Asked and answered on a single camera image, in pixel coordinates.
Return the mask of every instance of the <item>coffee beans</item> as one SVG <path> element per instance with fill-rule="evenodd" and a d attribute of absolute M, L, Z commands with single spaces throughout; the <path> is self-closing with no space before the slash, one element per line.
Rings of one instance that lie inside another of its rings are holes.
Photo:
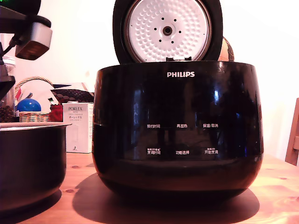
<path fill-rule="evenodd" d="M 0 123 L 10 123 L 14 121 L 14 111 L 10 106 L 0 108 Z"/>

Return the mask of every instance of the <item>black plastic housing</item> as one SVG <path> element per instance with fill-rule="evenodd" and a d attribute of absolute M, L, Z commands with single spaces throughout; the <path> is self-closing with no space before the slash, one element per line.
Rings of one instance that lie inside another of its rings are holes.
<path fill-rule="evenodd" d="M 229 198 L 259 172 L 262 114 L 252 65 L 108 67 L 98 72 L 94 103 L 94 163 L 124 196 Z"/>

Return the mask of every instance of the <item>cardboard box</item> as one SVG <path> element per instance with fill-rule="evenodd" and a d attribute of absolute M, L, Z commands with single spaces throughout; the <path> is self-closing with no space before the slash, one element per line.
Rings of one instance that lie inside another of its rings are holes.
<path fill-rule="evenodd" d="M 67 103 L 64 107 L 66 128 L 66 152 L 91 153 L 93 142 L 93 104 Z"/>

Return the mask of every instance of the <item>black pot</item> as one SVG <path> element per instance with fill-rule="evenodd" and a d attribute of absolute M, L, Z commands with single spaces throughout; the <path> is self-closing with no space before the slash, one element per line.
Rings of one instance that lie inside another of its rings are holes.
<path fill-rule="evenodd" d="M 54 194 L 66 171 L 65 124 L 0 124 L 0 215 Z"/>
<path fill-rule="evenodd" d="M 227 199 L 263 159 L 255 67 L 234 62 L 124 64 L 98 72 L 93 159 L 114 192 Z"/>

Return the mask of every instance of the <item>wood grain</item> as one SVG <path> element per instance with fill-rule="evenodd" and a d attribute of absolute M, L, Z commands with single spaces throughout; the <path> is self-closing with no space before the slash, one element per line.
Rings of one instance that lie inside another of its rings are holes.
<path fill-rule="evenodd" d="M 91 154 L 67 154 L 60 190 L 60 200 L 46 209 L 34 207 L 0 223 L 299 224 L 299 168 L 268 155 L 250 189 L 219 205 L 154 207 L 123 202 L 102 184 Z"/>

